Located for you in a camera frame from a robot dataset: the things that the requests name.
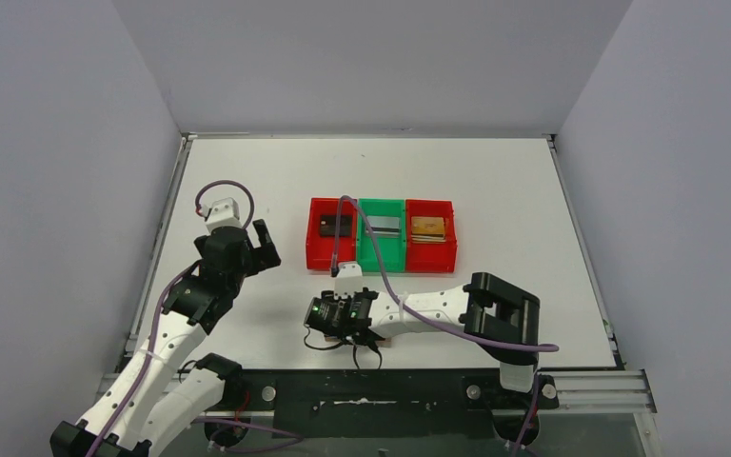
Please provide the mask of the red bin with black card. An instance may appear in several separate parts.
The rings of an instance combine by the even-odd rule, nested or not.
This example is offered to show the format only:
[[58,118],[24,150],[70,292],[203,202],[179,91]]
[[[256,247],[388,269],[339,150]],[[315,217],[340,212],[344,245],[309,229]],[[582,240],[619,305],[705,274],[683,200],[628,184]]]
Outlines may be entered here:
[[[334,237],[320,237],[318,224],[322,214],[337,215],[338,203],[339,200],[336,198],[313,197],[310,199],[305,242],[306,268],[309,270],[329,271],[330,269],[334,250]],[[353,227],[351,237],[339,237],[337,261],[355,261],[358,216],[348,202],[343,204],[342,214],[353,216]]]

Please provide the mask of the green plastic bin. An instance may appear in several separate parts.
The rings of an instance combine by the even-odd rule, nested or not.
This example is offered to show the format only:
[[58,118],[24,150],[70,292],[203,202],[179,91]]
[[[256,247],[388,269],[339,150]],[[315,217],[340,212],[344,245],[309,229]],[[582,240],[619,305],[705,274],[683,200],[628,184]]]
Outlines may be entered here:
[[383,215],[400,217],[402,233],[399,238],[376,237],[377,246],[381,252],[383,265],[387,272],[405,272],[406,263],[406,217],[405,201],[398,199],[359,199],[358,205],[363,213],[358,219],[358,241],[356,244],[356,260],[365,272],[380,270],[371,236],[363,221],[368,215]]

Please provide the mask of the red bin with gold cards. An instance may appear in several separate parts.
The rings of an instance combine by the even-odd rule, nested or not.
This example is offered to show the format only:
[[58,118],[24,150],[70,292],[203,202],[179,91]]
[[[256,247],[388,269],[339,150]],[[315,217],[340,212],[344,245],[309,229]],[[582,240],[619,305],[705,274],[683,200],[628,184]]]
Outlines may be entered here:
[[[446,241],[437,244],[413,243],[410,238],[410,219],[413,216],[438,216],[446,220]],[[455,232],[454,208],[445,200],[405,200],[406,263],[411,273],[452,273],[455,270],[458,241]]]

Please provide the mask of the tan leather card holder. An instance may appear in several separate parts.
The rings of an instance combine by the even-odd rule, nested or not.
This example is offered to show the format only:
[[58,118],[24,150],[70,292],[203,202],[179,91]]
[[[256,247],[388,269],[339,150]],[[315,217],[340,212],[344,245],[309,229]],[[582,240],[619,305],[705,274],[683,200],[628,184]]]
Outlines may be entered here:
[[[337,339],[337,338],[333,338],[333,337],[325,337],[325,338],[323,339],[323,341],[324,341],[324,343],[325,343],[325,344],[326,344],[327,346],[332,346],[332,345],[339,345],[339,344],[342,344],[342,345],[344,345],[344,346],[345,346],[345,345],[350,345],[350,343],[348,342],[348,340],[342,341],[342,340],[339,340],[339,339]],[[391,340],[391,339],[386,339],[386,340],[377,340],[377,341],[375,342],[375,345],[376,345],[376,346],[377,346],[378,348],[391,348],[391,347],[392,347],[392,340]]]

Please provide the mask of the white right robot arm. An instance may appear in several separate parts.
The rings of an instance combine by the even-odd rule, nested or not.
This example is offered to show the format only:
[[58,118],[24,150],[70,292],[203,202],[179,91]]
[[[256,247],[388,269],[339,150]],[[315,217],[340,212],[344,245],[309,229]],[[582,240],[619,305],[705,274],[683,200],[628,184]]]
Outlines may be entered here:
[[551,349],[539,341],[540,311],[539,297],[488,272],[464,286],[412,294],[370,289],[361,274],[340,273],[332,290],[311,300],[304,325],[368,348],[409,333],[447,333],[498,361],[501,388],[527,393],[540,354]]

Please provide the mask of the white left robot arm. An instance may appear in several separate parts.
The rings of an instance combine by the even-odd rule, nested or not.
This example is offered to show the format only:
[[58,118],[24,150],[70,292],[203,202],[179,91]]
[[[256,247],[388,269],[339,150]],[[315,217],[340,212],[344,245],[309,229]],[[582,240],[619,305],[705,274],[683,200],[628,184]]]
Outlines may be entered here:
[[248,277],[280,266],[264,220],[224,225],[195,239],[199,258],[164,288],[146,342],[103,396],[75,423],[51,434],[55,456],[157,456],[203,410],[216,405],[238,363],[210,354],[185,387],[165,389],[178,368],[232,309]]

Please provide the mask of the black card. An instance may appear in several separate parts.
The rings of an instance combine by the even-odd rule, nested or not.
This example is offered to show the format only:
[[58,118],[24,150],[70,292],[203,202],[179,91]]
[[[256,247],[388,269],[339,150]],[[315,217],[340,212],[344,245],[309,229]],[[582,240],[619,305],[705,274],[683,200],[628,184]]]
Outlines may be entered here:
[[324,238],[333,238],[335,234],[339,237],[351,237],[353,227],[353,216],[350,214],[342,214],[337,217],[336,214],[322,214],[318,224],[319,236]]

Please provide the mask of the silver card stack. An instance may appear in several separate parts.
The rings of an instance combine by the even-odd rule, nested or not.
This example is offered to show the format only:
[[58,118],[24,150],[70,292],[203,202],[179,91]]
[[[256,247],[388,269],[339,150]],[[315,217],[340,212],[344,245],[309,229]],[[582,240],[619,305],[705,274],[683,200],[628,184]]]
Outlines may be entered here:
[[403,224],[400,217],[368,215],[365,220],[376,237],[399,238],[401,236]]

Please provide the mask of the gold card stack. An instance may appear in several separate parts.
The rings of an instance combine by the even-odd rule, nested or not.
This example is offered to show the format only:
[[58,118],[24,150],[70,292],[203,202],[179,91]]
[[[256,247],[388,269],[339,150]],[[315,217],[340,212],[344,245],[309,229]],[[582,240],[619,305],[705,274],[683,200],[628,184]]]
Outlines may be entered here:
[[438,216],[413,216],[410,219],[413,243],[437,244],[446,241],[446,220]]

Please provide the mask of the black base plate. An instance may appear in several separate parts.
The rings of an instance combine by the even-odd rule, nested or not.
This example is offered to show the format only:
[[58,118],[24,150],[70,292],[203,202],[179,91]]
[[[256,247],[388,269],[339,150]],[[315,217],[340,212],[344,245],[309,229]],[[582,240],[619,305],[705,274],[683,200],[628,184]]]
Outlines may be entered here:
[[493,368],[246,369],[209,411],[270,417],[306,438],[522,435],[528,444],[538,413],[560,406],[554,378],[537,382],[529,392],[507,390]]

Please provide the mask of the aluminium frame rail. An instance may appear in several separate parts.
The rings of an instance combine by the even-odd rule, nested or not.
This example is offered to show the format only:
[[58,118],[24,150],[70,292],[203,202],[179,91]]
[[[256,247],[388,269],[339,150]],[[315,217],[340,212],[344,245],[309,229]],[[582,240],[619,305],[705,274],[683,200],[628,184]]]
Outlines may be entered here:
[[[542,414],[641,414],[657,410],[646,374],[641,370],[550,370],[555,400]],[[512,393],[503,391],[495,368],[444,369],[248,369],[246,392],[211,407],[213,415],[270,417],[290,404],[316,407],[419,405],[479,409],[492,399],[498,415],[512,413]]]

